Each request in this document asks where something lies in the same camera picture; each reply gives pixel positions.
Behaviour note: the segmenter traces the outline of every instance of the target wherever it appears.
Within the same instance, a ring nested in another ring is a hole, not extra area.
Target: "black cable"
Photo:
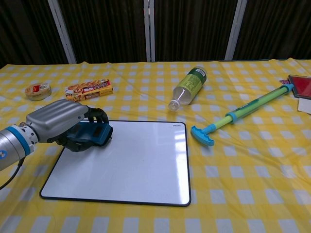
[[[4,187],[6,187],[6,186],[9,184],[9,182],[11,182],[12,179],[14,179],[14,177],[15,177],[16,174],[18,173],[20,167],[23,165],[24,160],[25,160],[25,158],[22,158],[22,159],[19,161],[19,163],[18,163],[18,165],[17,165],[17,168],[16,168],[14,174],[11,176],[11,178],[10,178],[7,182],[5,182],[4,185],[2,185],[2,186],[0,187],[0,190],[2,190]]]

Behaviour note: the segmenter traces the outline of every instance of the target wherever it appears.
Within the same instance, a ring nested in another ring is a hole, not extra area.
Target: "white paper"
[[[311,100],[299,98],[298,111],[311,114]]]

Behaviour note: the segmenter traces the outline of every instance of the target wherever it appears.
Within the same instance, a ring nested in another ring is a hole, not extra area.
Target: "green bottle label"
[[[178,84],[178,86],[189,90],[191,93],[191,99],[193,99],[201,89],[203,83],[206,81],[206,78],[206,72],[198,67],[195,67]]]

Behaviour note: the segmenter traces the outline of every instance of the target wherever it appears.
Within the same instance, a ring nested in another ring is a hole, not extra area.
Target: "plastic bottle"
[[[169,109],[176,111],[181,104],[189,104],[201,89],[207,79],[207,72],[203,67],[193,68],[188,75],[173,90],[173,99]]]

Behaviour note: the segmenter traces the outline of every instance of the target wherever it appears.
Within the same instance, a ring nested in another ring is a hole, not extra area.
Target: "dark curtain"
[[[0,68],[67,63],[47,1],[0,2]]]
[[[143,0],[59,0],[77,62],[146,61]]]
[[[155,0],[156,61],[223,60],[237,0]]]
[[[233,59],[311,58],[310,0],[248,0]]]

